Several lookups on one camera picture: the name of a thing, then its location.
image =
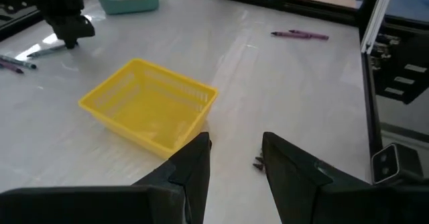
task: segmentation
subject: purple marker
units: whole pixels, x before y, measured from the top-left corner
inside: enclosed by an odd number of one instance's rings
[[[24,73],[21,69],[19,69],[18,67],[14,66],[14,65],[6,62],[6,61],[0,60],[0,65],[2,65],[3,68],[9,69],[9,70],[14,71],[18,74]]]
[[[300,39],[307,39],[307,40],[311,38],[311,36],[308,34],[295,34],[295,33],[289,33],[289,32],[272,32],[271,35],[289,37],[289,38],[300,38]]]
[[[306,34],[309,35],[311,38],[315,38],[315,39],[319,39],[319,40],[328,40],[329,36],[326,35],[321,35],[321,34],[316,34],[316,33],[311,33],[311,32],[303,32],[300,30],[290,30],[290,33],[294,33],[294,34]]]

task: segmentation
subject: yellow basket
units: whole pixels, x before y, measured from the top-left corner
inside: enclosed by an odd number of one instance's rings
[[[196,137],[217,90],[133,59],[79,101],[110,130],[169,158]]]

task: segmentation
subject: marker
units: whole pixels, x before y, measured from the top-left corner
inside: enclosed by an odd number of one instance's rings
[[[40,57],[40,56],[45,56],[45,55],[52,54],[54,52],[57,52],[57,51],[60,51],[63,49],[66,49],[66,45],[55,46],[55,47],[45,49],[45,50],[39,50],[38,52],[33,52],[33,53],[29,54],[27,57],[36,58],[36,57]]]
[[[273,36],[289,37],[289,38],[300,38],[300,39],[311,39],[311,36],[308,34],[295,34],[290,32],[272,32]]]
[[[316,34],[316,33],[311,33],[311,32],[303,32],[300,30],[290,30],[289,32],[294,33],[294,34],[306,34],[309,35],[311,38],[315,38],[315,39],[319,39],[319,40],[328,40],[329,36],[326,35],[321,35],[321,34]]]
[[[7,69],[9,69],[9,70],[11,70],[11,71],[14,71],[14,72],[16,72],[16,73],[18,73],[18,74],[23,74],[23,73],[24,73],[21,69],[19,69],[18,67],[14,66],[14,65],[12,65],[12,64],[10,64],[10,63],[8,63],[8,62],[6,62],[6,61],[0,60],[0,64],[1,64],[4,68],[7,68]]]
[[[22,60],[17,60],[14,59],[12,57],[8,57],[8,56],[4,56],[4,55],[0,55],[0,60],[8,62],[10,64],[15,64],[17,66],[24,66],[30,69],[37,69],[38,67],[35,64],[29,63],[29,62],[24,62]]]

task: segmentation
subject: gray marker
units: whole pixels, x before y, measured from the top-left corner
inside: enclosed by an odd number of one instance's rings
[[[24,67],[27,67],[30,69],[37,69],[38,68],[35,64],[29,63],[29,62],[24,62],[22,60],[17,60],[15,58],[4,56],[4,55],[0,55],[0,60],[4,60],[8,63],[15,64],[17,66],[24,66]]]
[[[54,52],[57,52],[57,51],[60,51],[63,49],[66,49],[66,45],[54,46],[54,47],[49,48],[49,49],[39,50],[38,52],[33,52],[33,53],[29,54],[27,57],[36,58],[36,57],[40,57],[40,56],[45,56],[45,55],[52,54]]]

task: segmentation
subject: white table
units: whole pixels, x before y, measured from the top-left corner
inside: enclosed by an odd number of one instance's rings
[[[357,28],[226,0],[161,0],[149,13],[84,14],[96,36],[80,48],[0,71],[0,190],[132,184],[162,163],[77,105],[131,58],[219,89],[207,119],[213,142],[206,223],[279,223],[266,177],[252,167],[272,131],[362,180],[369,148]],[[330,40],[275,38],[299,29]],[[19,59],[59,44],[45,22],[0,44]]]

